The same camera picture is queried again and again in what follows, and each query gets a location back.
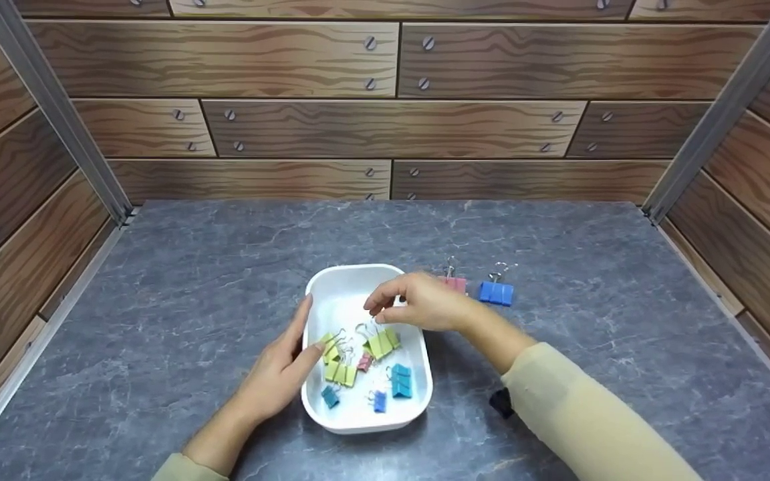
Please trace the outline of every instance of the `white plastic tray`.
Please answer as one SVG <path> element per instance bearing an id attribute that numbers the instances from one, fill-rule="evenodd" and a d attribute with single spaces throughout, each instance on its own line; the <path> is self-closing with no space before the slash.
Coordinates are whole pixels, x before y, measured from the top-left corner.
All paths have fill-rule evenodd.
<path id="1" fill-rule="evenodd" d="M 364 301 L 383 281 L 400 276 L 403 271 L 393 265 L 340 265 L 318 272 L 308 283 L 305 293 L 313 293 L 314 305 L 308 316 L 303 334 L 303 345 L 317 342 L 327 332 L 337 334 L 345 329 L 351 336 L 355 349 L 355 362 L 361 352 L 364 336 L 355 332 L 359 323 L 372 322 L 364 310 Z M 354 387 L 343 387 L 338 392 L 340 402 L 329 409 L 321 392 L 327 385 L 324 379 L 324 363 L 318 362 L 302 386 L 302 404 L 309 416 L 325 429 L 336 434 L 360 434 L 382 432 L 406 426 L 424 413 L 430 405 L 433 379 L 430 374 L 430 358 L 421 329 L 411 325 L 389 325 L 400 336 L 400 348 L 388 354 L 368 372 L 358 372 Z M 402 363 L 412 370 L 412 398 L 394 399 L 385 368 Z M 374 389 L 386 392 L 386 411 L 374 413 L 368 401 Z"/>

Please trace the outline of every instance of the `gray marble countertop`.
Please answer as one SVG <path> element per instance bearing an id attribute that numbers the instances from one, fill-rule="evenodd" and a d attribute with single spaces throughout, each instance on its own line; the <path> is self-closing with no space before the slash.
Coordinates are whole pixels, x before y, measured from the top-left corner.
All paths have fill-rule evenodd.
<path id="1" fill-rule="evenodd" d="M 238 386 L 332 265 L 519 264 L 505 316 L 617 393 L 703 478 L 770 480 L 770 372 L 631 204 L 156 202 L 123 234 L 0 417 L 0 479 L 148 479 Z M 427 333 L 434 396 L 408 427 L 337 436 L 296 401 L 237 479 L 574 475 L 488 405 L 495 372 Z"/>

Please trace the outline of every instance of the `wooden plank wall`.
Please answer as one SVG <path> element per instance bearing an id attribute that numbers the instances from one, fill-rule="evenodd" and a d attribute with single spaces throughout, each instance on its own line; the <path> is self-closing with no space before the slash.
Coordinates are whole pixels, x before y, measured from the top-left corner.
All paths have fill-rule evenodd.
<path id="1" fill-rule="evenodd" d="M 17 4 L 138 203 L 640 204 L 770 18 L 770 0 Z"/>
<path id="2" fill-rule="evenodd" d="M 0 387 L 108 219 L 0 52 Z"/>
<path id="3" fill-rule="evenodd" d="M 662 227 L 770 357 L 770 82 Z"/>

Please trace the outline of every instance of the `left hand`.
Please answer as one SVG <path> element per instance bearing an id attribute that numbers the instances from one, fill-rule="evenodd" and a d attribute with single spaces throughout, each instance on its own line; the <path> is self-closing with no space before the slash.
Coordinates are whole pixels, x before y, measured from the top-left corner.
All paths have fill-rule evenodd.
<path id="1" fill-rule="evenodd" d="M 257 421 L 271 418 L 286 408 L 323 355 L 324 347 L 318 342 L 293 359 L 293 351 L 305 331 L 311 304 L 311 295 L 299 302 L 290 325 L 260 353 L 245 381 L 233 395 L 233 403 Z"/>

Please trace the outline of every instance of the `hand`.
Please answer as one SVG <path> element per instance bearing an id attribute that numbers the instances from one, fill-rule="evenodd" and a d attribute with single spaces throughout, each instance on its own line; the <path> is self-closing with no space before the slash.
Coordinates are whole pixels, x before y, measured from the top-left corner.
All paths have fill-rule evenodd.
<path id="1" fill-rule="evenodd" d="M 287 407 L 323 355 L 324 347 L 318 342 L 293 360 L 293 351 L 302 338 L 312 302 L 311 295 L 299 302 L 299 308 L 286 331 L 260 353 L 245 381 L 233 395 L 235 404 L 259 421 L 271 418 Z"/>
<path id="2" fill-rule="evenodd" d="M 405 307 L 394 307 L 400 296 Z M 403 274 L 380 284 L 364 302 L 377 323 L 407 323 L 428 331 L 464 331 L 474 320 L 494 315 L 474 299 L 424 272 Z"/>

